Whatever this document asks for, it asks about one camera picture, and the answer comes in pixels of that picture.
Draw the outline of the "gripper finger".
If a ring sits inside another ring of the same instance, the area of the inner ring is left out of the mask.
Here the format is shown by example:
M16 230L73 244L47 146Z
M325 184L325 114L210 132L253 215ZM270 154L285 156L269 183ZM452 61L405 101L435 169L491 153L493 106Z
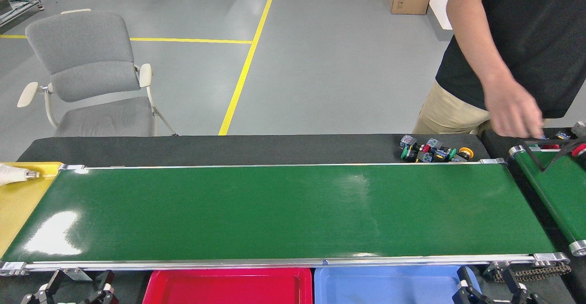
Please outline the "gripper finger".
M42 285L36 293L23 296L21 304L54 304L53 296L59 290L64 279L65 272L60 269L56 270L50 281Z
M504 279L511 295L511 304L541 304L542 298L536 293L529 293L528 289L519 282L515 273L510 269L501 270L502 278Z
M119 299L115 296L112 286L114 281L112 270L101 272L93 281L100 281L98 289L79 302L80 304L119 304Z
M472 285L472 280L467 272L466 266L461 266L457 270L460 279L460 287L456 291L456 304L494 304L494 301L486 295L482 295Z

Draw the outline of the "person's right hand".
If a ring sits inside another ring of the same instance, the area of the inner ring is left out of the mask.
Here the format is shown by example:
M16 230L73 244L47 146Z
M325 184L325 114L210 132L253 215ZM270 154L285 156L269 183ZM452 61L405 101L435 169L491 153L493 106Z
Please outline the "person's right hand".
M492 129L500 136L543 137L542 112L536 100L513 77L481 80Z

